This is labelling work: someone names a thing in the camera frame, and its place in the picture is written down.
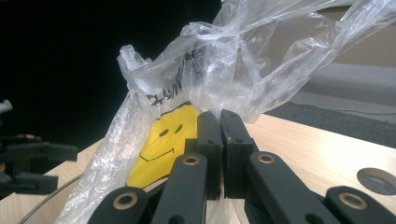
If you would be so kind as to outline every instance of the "black background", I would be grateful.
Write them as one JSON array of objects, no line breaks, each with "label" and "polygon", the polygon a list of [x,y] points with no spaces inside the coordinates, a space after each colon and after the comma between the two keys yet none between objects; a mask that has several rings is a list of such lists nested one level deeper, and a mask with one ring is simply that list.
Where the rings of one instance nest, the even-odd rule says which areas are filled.
[{"label": "black background", "polygon": [[120,47],[154,60],[217,0],[0,1],[0,135],[31,133],[83,149],[104,137],[126,96]]}]

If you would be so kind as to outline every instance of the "circular hole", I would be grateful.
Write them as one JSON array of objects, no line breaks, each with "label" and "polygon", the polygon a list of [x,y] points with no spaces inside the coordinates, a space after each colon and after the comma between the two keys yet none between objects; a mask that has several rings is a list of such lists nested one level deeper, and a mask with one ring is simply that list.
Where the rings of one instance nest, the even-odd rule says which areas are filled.
[{"label": "circular hole", "polygon": [[309,224],[323,224],[324,221],[320,217],[318,217],[315,214],[306,214],[305,215],[305,221],[307,221]]},{"label": "circular hole", "polygon": [[181,216],[172,216],[171,218],[169,218],[168,221],[169,224],[184,224],[184,218]]},{"label": "circular hole", "polygon": [[267,163],[267,164],[275,162],[274,157],[272,157],[270,155],[265,155],[265,154],[264,155],[260,155],[257,159],[259,159],[260,162]]},{"label": "circular hole", "polygon": [[396,195],[396,177],[390,173],[376,169],[363,168],[358,171],[359,182],[372,192],[382,195]]},{"label": "circular hole", "polygon": [[183,160],[186,165],[195,165],[199,163],[199,159],[197,157],[187,157]]},{"label": "circular hole", "polygon": [[127,204],[132,201],[132,197],[130,195],[125,195],[122,198],[119,199],[119,202],[122,204]]},{"label": "circular hole", "polygon": [[363,200],[360,196],[348,192],[342,192],[338,195],[341,202],[346,204],[347,206],[355,209],[366,209],[367,202]]},{"label": "circular hole", "polygon": [[113,201],[113,206],[118,210],[128,209],[137,203],[135,192],[126,192],[117,196]]}]

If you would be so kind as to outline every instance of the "plastic bag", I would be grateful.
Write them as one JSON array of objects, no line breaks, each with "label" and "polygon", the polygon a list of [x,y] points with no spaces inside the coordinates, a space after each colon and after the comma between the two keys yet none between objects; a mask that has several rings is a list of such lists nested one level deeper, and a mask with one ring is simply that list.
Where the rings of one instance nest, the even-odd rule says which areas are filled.
[{"label": "plastic bag", "polygon": [[[153,62],[123,47],[118,60],[129,93],[57,223],[87,222],[109,192],[125,185],[161,114],[191,102],[200,112],[219,117],[228,109],[254,122],[288,101],[314,71],[396,21],[393,0],[357,1],[340,21],[316,13],[344,2],[231,0],[213,24],[185,26]],[[229,223],[240,207],[211,203],[206,223]]]}]

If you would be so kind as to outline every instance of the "smiley face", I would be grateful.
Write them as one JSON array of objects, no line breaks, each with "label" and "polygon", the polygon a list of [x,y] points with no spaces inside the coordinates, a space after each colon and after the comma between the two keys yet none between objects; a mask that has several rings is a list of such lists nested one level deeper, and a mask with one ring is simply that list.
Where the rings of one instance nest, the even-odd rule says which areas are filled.
[{"label": "smiley face", "polygon": [[175,158],[184,153],[186,138],[197,137],[197,116],[192,105],[182,105],[156,119],[127,185],[143,188],[168,176]]}]

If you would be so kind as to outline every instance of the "wooden table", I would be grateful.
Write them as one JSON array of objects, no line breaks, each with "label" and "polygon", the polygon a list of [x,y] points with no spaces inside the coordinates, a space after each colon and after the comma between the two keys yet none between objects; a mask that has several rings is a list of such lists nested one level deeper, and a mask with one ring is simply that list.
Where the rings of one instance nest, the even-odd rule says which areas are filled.
[{"label": "wooden table", "polygon": [[[337,133],[330,133],[302,124],[261,115],[247,130],[260,150],[274,152],[280,156],[305,184],[320,195],[335,186],[350,186],[359,189],[386,206],[396,214],[396,196],[385,196],[371,192],[358,180],[362,168],[376,168],[396,176],[396,150],[383,147]],[[100,141],[78,154],[78,161],[67,161],[48,175],[59,176],[59,186],[64,185],[85,169]],[[379,177],[389,178],[382,173]],[[396,186],[396,178],[389,179]],[[64,206],[72,187],[62,191],[63,196],[47,202],[45,212],[35,212],[26,223],[52,223]],[[12,194],[0,201],[0,223],[18,223],[46,196]]]}]

